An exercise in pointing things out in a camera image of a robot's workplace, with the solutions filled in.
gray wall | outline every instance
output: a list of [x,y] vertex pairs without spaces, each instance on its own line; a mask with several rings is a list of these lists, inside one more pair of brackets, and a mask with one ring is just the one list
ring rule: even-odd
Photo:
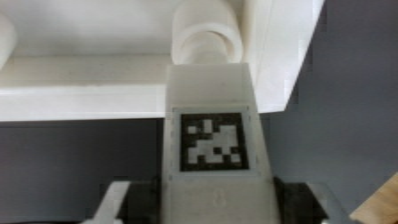
[[160,120],[0,124],[0,223],[92,216],[112,180],[158,173]]
[[[346,212],[398,171],[398,1],[327,3],[286,112],[263,115],[286,181]],[[112,179],[156,174],[162,120],[0,124],[0,222],[92,215]]]
[[288,111],[265,116],[277,176],[350,213],[398,172],[398,1],[327,1]]

white plastic part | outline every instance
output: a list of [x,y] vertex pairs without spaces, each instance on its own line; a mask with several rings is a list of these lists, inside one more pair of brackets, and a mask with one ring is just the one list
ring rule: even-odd
[[186,64],[185,43],[192,36],[202,32],[213,32],[222,36],[227,47],[227,62],[238,63],[243,55],[240,29],[234,10],[224,0],[186,0],[178,7],[172,22],[174,64]]
[[5,16],[0,14],[0,70],[16,47],[16,29]]
[[325,0],[247,0],[243,62],[261,113],[284,111]]
[[[5,2],[9,5],[2,8],[2,11],[7,12],[12,21],[23,21],[21,12],[25,12],[26,7],[21,2],[25,3],[28,1],[7,0],[3,3]],[[121,9],[121,5],[114,5],[114,3],[105,4],[101,1],[89,1],[89,4],[90,3],[94,4],[92,6],[96,6],[87,7],[90,9],[98,10],[98,8],[103,9],[110,6],[115,7],[117,10]],[[46,21],[35,21],[41,23],[46,22],[44,27],[50,26],[53,28],[50,35],[53,39],[46,39],[46,37],[37,35],[35,41],[39,41],[41,44],[35,46],[35,42],[23,42],[25,44],[21,45],[25,47],[16,50],[26,53],[30,52],[28,47],[32,47],[34,52],[41,49],[39,55],[42,55],[42,52],[53,53],[50,49],[57,49],[57,53],[73,53],[73,55],[62,57],[14,57],[12,63],[9,61],[0,71],[0,121],[165,117],[165,67],[172,64],[172,61],[169,54],[153,54],[167,52],[154,51],[162,47],[165,48],[165,46],[158,45],[156,41],[153,45],[149,45],[151,41],[142,45],[135,38],[130,39],[131,46],[142,45],[142,49],[147,50],[133,51],[133,53],[146,53],[144,55],[115,55],[117,53],[128,53],[119,50],[112,51],[110,55],[108,51],[96,47],[98,51],[94,51],[94,53],[106,53],[108,55],[92,56],[92,51],[80,51],[80,47],[90,49],[92,46],[101,46],[103,42],[94,41],[96,36],[92,35],[92,33],[98,34],[99,30],[103,30],[98,26],[94,26],[96,30],[89,30],[89,37],[85,36],[80,40],[73,39],[76,38],[73,36],[69,39],[69,41],[76,41],[78,44],[82,43],[82,45],[78,45],[80,47],[73,48],[76,51],[73,49],[67,51],[69,48],[66,46],[69,45],[64,46],[60,44],[62,46],[58,46],[58,48],[53,45],[60,42],[64,43],[64,40],[60,42],[48,41],[55,40],[55,37],[58,37],[55,31],[62,31],[62,35],[66,35],[67,27],[76,26],[80,28],[78,30],[85,30],[87,24],[80,21],[89,21],[92,23],[92,21],[101,18],[101,13],[96,11],[90,11],[96,12],[94,17],[85,17],[87,13],[82,10],[74,17],[73,9],[78,4],[82,4],[82,2],[76,2],[76,0],[57,2],[57,10],[46,15],[50,19]],[[243,4],[243,61],[250,65],[259,113],[268,113],[282,111],[286,107],[323,0],[245,0]],[[154,10],[156,15],[172,14],[172,7],[169,7],[169,4],[160,3]],[[158,26],[154,26],[151,23],[153,15],[147,13],[142,14],[140,11],[137,11],[137,13],[149,16],[147,18],[140,17],[138,20],[146,22],[146,18],[146,25],[151,24],[149,28],[146,26],[144,30],[170,30],[170,27],[165,26],[163,23],[156,23]],[[62,25],[60,19],[64,17],[57,17],[60,14],[69,16],[67,18],[71,19],[67,19],[67,27],[55,26],[57,24]],[[170,17],[170,15],[160,18],[154,17],[154,20],[167,20],[167,18],[170,20]],[[106,27],[112,24],[119,24],[117,21],[106,20]],[[34,30],[41,26],[37,24],[32,25],[32,27],[21,25],[18,30],[23,30],[26,27]],[[149,34],[144,32],[144,34],[147,37],[156,37],[156,39],[165,38],[156,32]]]
[[[170,66],[165,108],[162,223],[277,224],[273,181],[247,64]],[[181,138],[185,133],[195,133],[197,129],[186,129],[181,134],[181,117],[190,114],[217,114],[220,117],[225,113],[241,114],[247,147],[238,150],[247,152],[249,167],[186,172],[186,159],[188,163],[195,163],[195,158],[190,157],[190,153],[188,158],[183,156]],[[206,119],[202,123],[204,131],[213,129],[213,133],[209,142],[201,143],[217,145],[222,126],[215,124],[220,129],[215,131]],[[224,146],[236,145],[229,137]],[[206,159],[218,163],[213,155],[204,155]]]
[[82,222],[82,224],[122,224],[115,219],[121,203],[128,193],[130,181],[112,182],[106,194],[103,196],[101,205],[96,211],[94,218]]
[[227,63],[227,46],[220,35],[211,32],[193,34],[185,41],[179,54],[185,64]]

white surface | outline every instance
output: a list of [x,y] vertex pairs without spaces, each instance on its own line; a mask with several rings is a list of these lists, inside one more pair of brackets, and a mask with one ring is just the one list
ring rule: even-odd
[[247,0],[245,59],[259,112],[284,111],[325,0]]
[[[277,224],[263,130],[245,64],[179,65],[169,69],[163,134],[162,223]],[[178,115],[236,113],[245,116],[249,170],[179,171]]]
[[[222,43],[211,44],[217,52],[218,46],[227,48],[227,62],[241,61],[241,39],[236,14],[233,7],[224,0],[186,0],[179,5],[174,20],[172,20],[172,61],[174,64],[186,64],[185,47],[186,40],[199,33],[213,32],[222,36]],[[204,38],[195,38],[195,42],[211,41]]]
[[[169,54],[185,0],[0,0],[14,23],[14,55]],[[240,13],[243,0],[229,0]]]
[[213,32],[195,33],[185,41],[178,51],[181,64],[229,63],[227,44]]
[[0,70],[16,46],[16,30],[9,19],[0,14]]
[[163,117],[169,56],[18,57],[0,73],[0,121]]
[[[19,35],[0,71],[0,121],[163,117],[181,1],[0,0]],[[233,3],[240,15],[241,1]],[[321,4],[245,0],[245,61],[261,113],[286,107]],[[21,57],[37,55],[69,56]]]

